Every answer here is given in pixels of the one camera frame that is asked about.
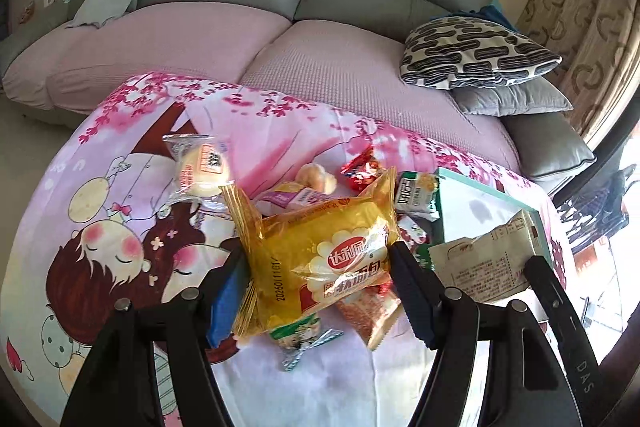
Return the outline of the cream snack packet printed back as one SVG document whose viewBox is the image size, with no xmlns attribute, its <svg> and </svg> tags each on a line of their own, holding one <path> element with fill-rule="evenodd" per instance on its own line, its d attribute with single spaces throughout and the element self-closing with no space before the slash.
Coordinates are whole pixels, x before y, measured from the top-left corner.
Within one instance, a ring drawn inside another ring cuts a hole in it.
<svg viewBox="0 0 640 427">
<path fill-rule="evenodd" d="M 457 287 L 478 303 L 496 303 L 529 288 L 526 262 L 546 259 L 546 245 L 532 214 L 520 210 L 486 234 L 432 246 L 428 255 L 446 287 Z"/>
</svg>

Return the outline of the orange beige biscuit packet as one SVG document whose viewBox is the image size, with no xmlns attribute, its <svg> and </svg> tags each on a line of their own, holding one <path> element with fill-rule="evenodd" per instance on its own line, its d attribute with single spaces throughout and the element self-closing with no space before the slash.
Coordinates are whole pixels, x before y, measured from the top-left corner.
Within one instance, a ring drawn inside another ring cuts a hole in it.
<svg viewBox="0 0 640 427">
<path fill-rule="evenodd" d="M 370 351 L 378 349 L 404 311 L 392 283 L 363 288 L 340 300 L 336 307 Z"/>
</svg>

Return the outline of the white tray teal rim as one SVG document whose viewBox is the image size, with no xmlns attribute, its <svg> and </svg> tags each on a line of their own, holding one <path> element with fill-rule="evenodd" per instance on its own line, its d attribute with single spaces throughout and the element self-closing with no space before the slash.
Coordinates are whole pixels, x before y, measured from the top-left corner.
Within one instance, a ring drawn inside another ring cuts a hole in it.
<svg viewBox="0 0 640 427">
<path fill-rule="evenodd" d="M 463 239 L 463 237 L 475 239 L 497 228 L 498 225 L 504 225 L 520 210 L 526 210 L 532 214 L 539 230 L 544 232 L 547 243 L 546 260 L 552 260 L 544 224 L 538 211 L 533 207 L 445 168 L 439 168 L 436 176 L 439 179 L 436 194 L 439 220 L 435 225 L 433 246 Z M 541 304 L 530 285 L 525 291 L 491 304 L 504 306 L 512 299 L 524 301 L 536 317 L 544 315 Z"/>
</svg>

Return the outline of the green edged pastry packet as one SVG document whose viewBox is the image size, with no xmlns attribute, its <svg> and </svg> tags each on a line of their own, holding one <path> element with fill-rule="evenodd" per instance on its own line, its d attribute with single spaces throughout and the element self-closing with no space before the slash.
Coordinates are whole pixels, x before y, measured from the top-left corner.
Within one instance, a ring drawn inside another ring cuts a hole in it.
<svg viewBox="0 0 640 427">
<path fill-rule="evenodd" d="M 331 329 L 331 327 L 326 329 L 317 313 L 269 332 L 271 340 L 283 351 L 282 369 L 285 372 L 295 369 L 307 351 L 321 347 L 343 335 L 344 332 L 341 329 Z"/>
</svg>

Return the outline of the red white small packet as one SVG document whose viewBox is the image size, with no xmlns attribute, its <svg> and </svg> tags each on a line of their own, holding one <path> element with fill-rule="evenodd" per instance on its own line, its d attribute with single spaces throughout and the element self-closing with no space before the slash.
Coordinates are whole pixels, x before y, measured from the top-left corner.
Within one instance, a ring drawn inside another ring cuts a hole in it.
<svg viewBox="0 0 640 427">
<path fill-rule="evenodd" d="M 430 234 L 410 216 L 399 215 L 397 225 L 400 237 L 410 253 L 415 253 L 420 246 L 430 243 Z"/>
</svg>

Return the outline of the green white cracker packet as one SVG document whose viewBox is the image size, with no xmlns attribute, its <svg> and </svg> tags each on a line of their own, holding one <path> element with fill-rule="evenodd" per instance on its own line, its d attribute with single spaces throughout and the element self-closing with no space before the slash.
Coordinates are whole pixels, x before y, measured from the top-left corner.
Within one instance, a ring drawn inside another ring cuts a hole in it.
<svg viewBox="0 0 640 427">
<path fill-rule="evenodd" d="M 431 173 L 403 171 L 399 173 L 394 207 L 398 212 L 434 222 L 439 219 L 436 194 L 439 179 Z"/>
</svg>

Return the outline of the yellow soft bread packet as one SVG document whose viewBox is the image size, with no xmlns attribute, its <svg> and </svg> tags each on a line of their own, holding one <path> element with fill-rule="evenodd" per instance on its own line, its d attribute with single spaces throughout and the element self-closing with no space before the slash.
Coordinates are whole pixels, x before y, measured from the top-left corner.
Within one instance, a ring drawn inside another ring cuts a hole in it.
<svg viewBox="0 0 640 427">
<path fill-rule="evenodd" d="M 400 239 L 397 171 L 385 170 L 355 197 L 264 218 L 234 184 L 222 189 L 250 265 L 232 331 L 259 335 L 297 322 L 390 278 L 388 248 Z"/>
</svg>

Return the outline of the purple small cake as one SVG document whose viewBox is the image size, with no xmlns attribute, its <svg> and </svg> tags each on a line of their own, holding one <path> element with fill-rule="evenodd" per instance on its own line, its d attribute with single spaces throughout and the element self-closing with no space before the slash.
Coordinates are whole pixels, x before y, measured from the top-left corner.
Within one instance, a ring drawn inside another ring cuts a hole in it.
<svg viewBox="0 0 640 427">
<path fill-rule="evenodd" d="M 331 197 L 297 182 L 283 182 L 254 199 L 257 210 L 266 217 L 296 211 L 327 202 Z"/>
</svg>

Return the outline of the clear round bun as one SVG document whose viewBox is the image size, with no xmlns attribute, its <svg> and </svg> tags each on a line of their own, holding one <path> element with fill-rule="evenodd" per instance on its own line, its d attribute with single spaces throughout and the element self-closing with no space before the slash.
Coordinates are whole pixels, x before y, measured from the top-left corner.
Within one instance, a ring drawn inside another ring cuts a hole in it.
<svg viewBox="0 0 640 427">
<path fill-rule="evenodd" d="M 230 146 L 211 134 L 173 133 L 163 136 L 176 162 L 168 204 L 207 202 L 233 182 Z"/>
</svg>

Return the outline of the red good luck snack packet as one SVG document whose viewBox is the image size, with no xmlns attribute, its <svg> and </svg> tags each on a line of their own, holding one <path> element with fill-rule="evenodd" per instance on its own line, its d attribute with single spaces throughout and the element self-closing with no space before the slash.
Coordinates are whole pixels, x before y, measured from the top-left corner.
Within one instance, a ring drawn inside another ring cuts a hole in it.
<svg viewBox="0 0 640 427">
<path fill-rule="evenodd" d="M 352 158 L 340 169 L 340 176 L 354 192 L 361 193 L 371 185 L 384 171 L 384 167 L 374 155 L 374 148 L 369 145 L 358 156 Z"/>
</svg>

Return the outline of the small yellow bun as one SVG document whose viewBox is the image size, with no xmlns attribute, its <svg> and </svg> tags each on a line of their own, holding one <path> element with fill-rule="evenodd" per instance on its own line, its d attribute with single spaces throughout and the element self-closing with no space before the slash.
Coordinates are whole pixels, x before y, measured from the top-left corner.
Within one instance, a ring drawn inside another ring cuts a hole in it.
<svg viewBox="0 0 640 427">
<path fill-rule="evenodd" d="M 326 195 L 333 194 L 337 188 L 335 176 L 315 162 L 300 167 L 296 173 L 295 182 Z"/>
</svg>

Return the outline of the black metal rack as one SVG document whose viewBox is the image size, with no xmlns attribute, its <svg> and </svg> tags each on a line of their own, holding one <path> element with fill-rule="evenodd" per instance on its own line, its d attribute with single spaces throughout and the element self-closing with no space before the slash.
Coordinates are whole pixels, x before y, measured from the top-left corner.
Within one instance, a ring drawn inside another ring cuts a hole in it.
<svg viewBox="0 0 640 427">
<path fill-rule="evenodd" d="M 639 182 L 631 180 L 636 168 L 637 165 L 632 164 L 616 171 L 601 187 L 580 192 L 558 208 L 573 255 L 602 237 L 610 239 L 629 225 L 624 197 Z"/>
</svg>

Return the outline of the pink cartoon print cloth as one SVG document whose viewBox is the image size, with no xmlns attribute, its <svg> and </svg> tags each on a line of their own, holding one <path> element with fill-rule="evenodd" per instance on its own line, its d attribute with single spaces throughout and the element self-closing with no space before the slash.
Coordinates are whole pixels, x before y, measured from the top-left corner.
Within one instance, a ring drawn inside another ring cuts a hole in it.
<svg viewBox="0 0 640 427">
<path fill-rule="evenodd" d="M 57 424 L 114 302 L 162 303 L 201 282 L 232 226 L 168 209 L 171 132 L 218 133 L 247 195 L 315 162 L 337 172 L 372 148 L 384 166 L 446 168 L 537 209 L 563 285 L 576 269 L 560 217 L 538 185 L 494 162 L 328 104 L 278 91 L 151 72 L 112 92 L 53 158 L 17 228 L 1 286 L 1 351 L 29 412 Z M 433 361 L 400 321 L 376 350 L 358 334 L 285 372 L 267 337 L 229 340 L 214 374 L 240 426 L 403 426 Z"/>
</svg>

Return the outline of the grey cushion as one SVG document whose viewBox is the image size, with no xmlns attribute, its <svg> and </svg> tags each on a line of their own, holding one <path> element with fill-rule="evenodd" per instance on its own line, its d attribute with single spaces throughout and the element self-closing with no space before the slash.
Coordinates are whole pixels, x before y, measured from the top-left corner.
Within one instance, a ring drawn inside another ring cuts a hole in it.
<svg viewBox="0 0 640 427">
<path fill-rule="evenodd" d="M 506 117 L 571 112 L 574 107 L 553 84 L 536 77 L 497 88 L 460 88 L 450 91 L 462 113 Z"/>
</svg>

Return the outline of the pink waffle seat cover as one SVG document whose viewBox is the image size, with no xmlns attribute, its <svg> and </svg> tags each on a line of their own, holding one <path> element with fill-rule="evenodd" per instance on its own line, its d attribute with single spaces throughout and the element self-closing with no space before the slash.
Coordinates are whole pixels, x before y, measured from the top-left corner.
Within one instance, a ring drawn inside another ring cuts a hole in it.
<svg viewBox="0 0 640 427">
<path fill-rule="evenodd" d="M 404 48 L 374 32 L 216 2 L 152 5 L 103 27 L 75 27 L 66 11 L 55 3 L 1 43 L 4 92 L 44 118 L 87 114 L 128 78 L 156 70 L 330 104 L 520 167 L 499 119 L 463 114 L 445 91 L 407 86 Z"/>
</svg>

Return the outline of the black white patterned pillow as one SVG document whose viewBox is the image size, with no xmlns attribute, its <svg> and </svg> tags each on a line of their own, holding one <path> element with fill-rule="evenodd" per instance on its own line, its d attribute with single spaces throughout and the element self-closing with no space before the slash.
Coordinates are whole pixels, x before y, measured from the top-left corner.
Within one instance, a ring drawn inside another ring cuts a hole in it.
<svg viewBox="0 0 640 427">
<path fill-rule="evenodd" d="M 562 57 L 493 20 L 450 15 L 411 31 L 399 72 L 410 86 L 509 87 L 552 72 Z"/>
</svg>

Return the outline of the beige patterned curtain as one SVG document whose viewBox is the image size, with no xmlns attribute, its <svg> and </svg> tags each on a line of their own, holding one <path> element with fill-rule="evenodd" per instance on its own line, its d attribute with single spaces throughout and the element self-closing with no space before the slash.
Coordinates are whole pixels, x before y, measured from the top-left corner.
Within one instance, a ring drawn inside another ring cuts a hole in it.
<svg viewBox="0 0 640 427">
<path fill-rule="evenodd" d="M 516 27 L 562 57 L 546 78 L 582 139 L 602 143 L 639 87 L 639 1 L 528 0 Z"/>
</svg>

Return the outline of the blue cloth behind pillow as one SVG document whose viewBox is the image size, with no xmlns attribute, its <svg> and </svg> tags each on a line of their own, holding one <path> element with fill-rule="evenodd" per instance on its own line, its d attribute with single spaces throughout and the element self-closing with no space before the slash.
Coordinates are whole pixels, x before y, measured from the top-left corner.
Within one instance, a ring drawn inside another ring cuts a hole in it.
<svg viewBox="0 0 640 427">
<path fill-rule="evenodd" d="M 518 28 L 516 28 L 501 11 L 501 4 L 498 0 L 492 0 L 491 4 L 484 5 L 478 10 L 451 12 L 450 15 L 488 20 L 488 22 L 499 24 L 510 31 L 518 32 Z"/>
</svg>

